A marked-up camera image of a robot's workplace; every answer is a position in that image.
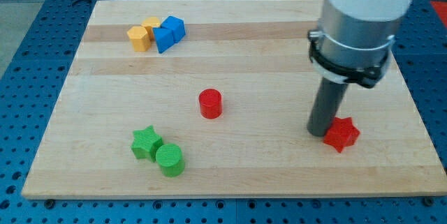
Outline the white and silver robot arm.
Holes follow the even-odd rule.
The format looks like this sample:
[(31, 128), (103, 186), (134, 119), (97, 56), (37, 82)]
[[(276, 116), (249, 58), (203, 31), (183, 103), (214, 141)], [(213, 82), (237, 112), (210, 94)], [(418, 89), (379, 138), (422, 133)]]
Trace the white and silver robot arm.
[(402, 18), (413, 0), (324, 0), (309, 58), (336, 84), (371, 89), (385, 75)]

